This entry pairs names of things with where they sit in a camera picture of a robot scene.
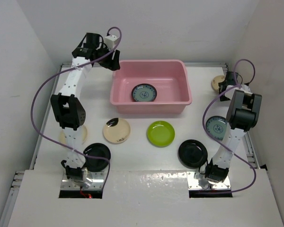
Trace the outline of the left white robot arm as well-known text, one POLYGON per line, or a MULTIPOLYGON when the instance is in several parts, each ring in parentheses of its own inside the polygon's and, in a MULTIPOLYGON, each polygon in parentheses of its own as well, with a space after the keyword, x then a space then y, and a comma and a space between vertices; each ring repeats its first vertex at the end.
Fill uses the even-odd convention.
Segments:
POLYGON ((70 147, 62 161, 67 178, 83 183, 87 176, 86 158, 77 153, 83 143, 86 111, 80 102, 80 94, 85 79, 95 62, 111 71, 119 70, 119 50, 116 45, 120 38, 116 35, 86 33, 72 52, 72 64, 68 77, 56 95, 51 96, 51 106, 56 121, 63 129, 65 145, 70 147))

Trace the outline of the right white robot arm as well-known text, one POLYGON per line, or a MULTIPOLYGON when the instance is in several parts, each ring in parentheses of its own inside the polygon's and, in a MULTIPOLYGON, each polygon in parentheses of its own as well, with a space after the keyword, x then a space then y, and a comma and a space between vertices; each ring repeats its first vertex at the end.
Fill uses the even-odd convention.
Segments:
POLYGON ((210 182, 224 182, 240 140, 258 122, 262 95, 252 93, 248 85, 239 84, 237 76, 238 73, 228 71, 224 81, 219 83, 218 99, 229 99, 231 102, 226 114, 226 133, 205 168, 205 178, 210 182))

